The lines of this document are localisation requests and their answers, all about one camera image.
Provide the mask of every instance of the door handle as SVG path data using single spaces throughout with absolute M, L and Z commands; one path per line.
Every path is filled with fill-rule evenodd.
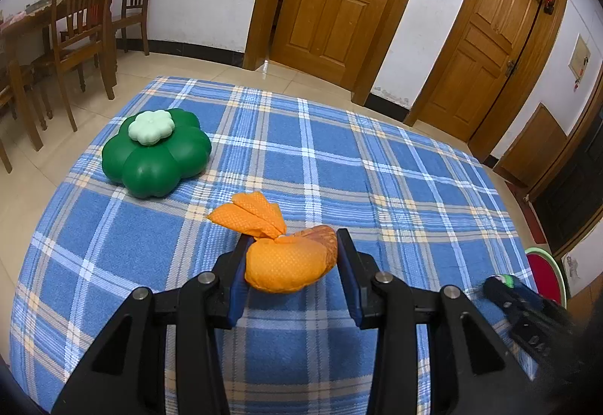
M 517 63 L 517 62 L 516 62 L 516 61 L 514 61 L 514 60 L 509 60 L 509 61 L 507 62 L 507 71 L 505 71 L 505 75 L 506 75 L 507 77 L 510 77 L 510 76 L 511 76 L 511 74 L 513 73 L 513 70 L 515 69 L 516 63 Z

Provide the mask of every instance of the table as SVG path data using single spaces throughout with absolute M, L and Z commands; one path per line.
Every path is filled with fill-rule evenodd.
M 181 107 L 212 139 L 207 171 L 166 198 L 138 200 L 101 171 L 101 149 L 129 115 Z M 277 202 L 290 233 L 349 229 L 358 250 L 414 287 L 456 284 L 507 342 L 502 313 L 479 294 L 495 273 L 535 288 L 509 215 L 473 157 L 362 115 L 257 89 L 158 77 L 92 141 L 35 230 L 11 324 L 11 368 L 49 410 L 94 336 L 139 285 L 179 287 L 233 249 L 237 233 L 206 215 L 236 192 Z M 426 331 L 420 410 L 429 406 Z M 219 335 L 233 414 L 364 414 L 375 331 L 349 317 L 337 268 L 296 294 L 251 290 Z M 529 374 L 534 365 L 512 348 Z M 167 351 L 174 413 L 174 337 Z
M 65 1 L 59 2 L 57 5 L 57 18 L 61 19 L 66 16 L 65 14 L 66 4 Z M 30 12 L 23 18 L 5 27 L 0 37 L 4 38 L 4 50 L 7 57 L 8 76 L 10 77 L 10 84 L 13 89 L 14 100 L 16 102 L 17 111 L 22 118 L 23 125 L 31 143 L 34 145 L 35 150 L 42 148 L 43 143 L 41 142 L 40 134 L 37 132 L 35 127 L 34 117 L 29 109 L 29 104 L 25 97 L 25 89 L 23 88 L 23 80 L 21 78 L 21 72 L 19 69 L 19 61 L 17 60 L 17 43 L 19 38 L 23 35 L 42 29 L 42 40 L 44 43 L 44 52 L 49 53 L 51 50 L 50 36 L 48 26 L 51 22 L 52 16 L 52 5 L 51 0 L 46 3 L 42 3 L 39 8 Z M 111 22 L 111 13 L 108 13 L 108 20 Z M 115 36 L 113 37 L 113 50 L 112 58 L 113 62 L 111 65 L 116 65 L 116 53 L 115 53 Z M 110 81 L 112 86 L 117 85 L 117 80 L 113 77 Z

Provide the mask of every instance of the metal screw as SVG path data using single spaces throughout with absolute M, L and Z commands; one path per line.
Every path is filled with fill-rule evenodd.
M 461 290 L 456 286 L 446 286 L 444 288 L 444 294 L 450 299 L 456 299 L 461 295 Z
M 391 272 L 379 271 L 375 274 L 375 280 L 381 284 L 389 284 L 394 280 L 394 276 L 391 274 Z
M 132 298 L 134 299 L 144 299 L 149 295 L 149 290 L 147 288 L 136 288 L 132 291 Z
M 214 274 L 213 272 L 201 272 L 197 276 L 197 280 L 201 284 L 211 284 L 213 281 L 216 280 L 216 274 Z

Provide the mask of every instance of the electrical box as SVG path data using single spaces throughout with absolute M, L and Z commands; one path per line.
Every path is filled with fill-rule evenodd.
M 574 73 L 577 83 L 582 79 L 582 75 L 584 74 L 584 70 L 586 69 L 589 59 L 589 47 L 587 47 L 586 43 L 584 43 L 582 36 L 578 35 L 578 41 L 576 41 L 576 47 L 574 48 L 572 59 L 569 62 L 569 68 L 572 70 L 572 73 Z

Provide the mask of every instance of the tile floor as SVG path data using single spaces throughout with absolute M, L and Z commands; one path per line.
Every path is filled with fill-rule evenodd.
M 61 183 L 77 157 L 124 104 L 158 75 L 191 77 L 233 83 L 303 97 L 342 109 L 352 110 L 387 123 L 403 126 L 393 120 L 350 101 L 350 92 L 332 83 L 278 64 L 267 64 L 251 72 L 179 56 L 141 52 L 119 52 L 115 99 L 107 99 L 100 73 L 90 63 L 84 68 L 86 92 L 79 89 L 77 74 L 70 73 L 67 85 L 72 110 L 78 124 L 73 133 L 58 96 L 54 77 L 40 83 L 46 85 L 54 110 L 48 129 L 41 132 L 43 148 L 34 151 L 20 121 L 10 115 L 0 119 L 0 139 L 7 148 L 13 172 L 7 174 L 0 165 L 0 354 L 8 360 L 8 329 L 13 294 L 29 239 L 56 187 Z M 412 130 L 439 139 L 463 151 L 467 146 L 429 124 L 418 121 Z M 530 230 L 503 178 L 487 169 L 494 182 L 524 247 L 534 246 Z

